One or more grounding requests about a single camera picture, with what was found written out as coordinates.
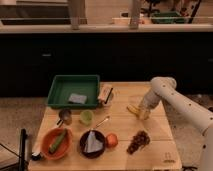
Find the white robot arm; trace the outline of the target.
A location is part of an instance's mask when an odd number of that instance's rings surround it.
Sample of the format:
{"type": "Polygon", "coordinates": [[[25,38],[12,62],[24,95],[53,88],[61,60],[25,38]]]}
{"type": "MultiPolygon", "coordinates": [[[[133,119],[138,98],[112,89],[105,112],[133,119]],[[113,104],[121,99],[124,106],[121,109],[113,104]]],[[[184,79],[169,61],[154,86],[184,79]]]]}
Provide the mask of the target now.
{"type": "Polygon", "coordinates": [[[149,91],[139,103],[139,110],[146,118],[162,99],[166,100],[205,138],[198,171],[213,171],[213,112],[180,94],[176,86],[172,77],[152,78],[149,91]]]}

